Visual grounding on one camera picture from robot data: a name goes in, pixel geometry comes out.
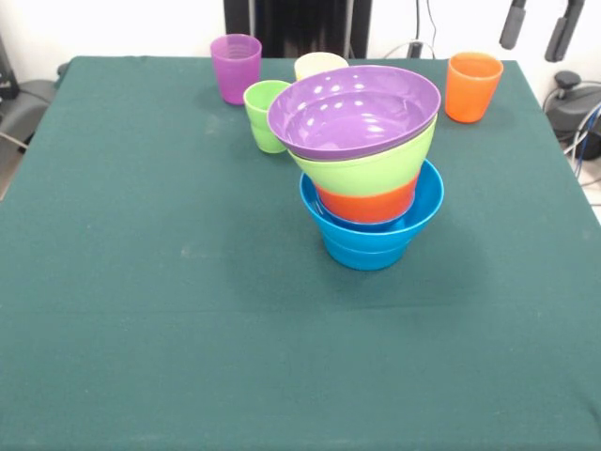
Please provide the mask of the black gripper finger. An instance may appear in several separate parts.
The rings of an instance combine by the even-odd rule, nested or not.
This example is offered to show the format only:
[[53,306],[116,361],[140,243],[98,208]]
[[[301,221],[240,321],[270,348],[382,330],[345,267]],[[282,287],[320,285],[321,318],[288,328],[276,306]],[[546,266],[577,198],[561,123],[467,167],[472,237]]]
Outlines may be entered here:
[[500,46],[505,50],[513,50],[524,22],[526,0],[512,0],[509,7],[501,36]]
[[564,59],[584,3],[584,0],[567,1],[565,13],[556,22],[545,52],[547,62],[560,62]]

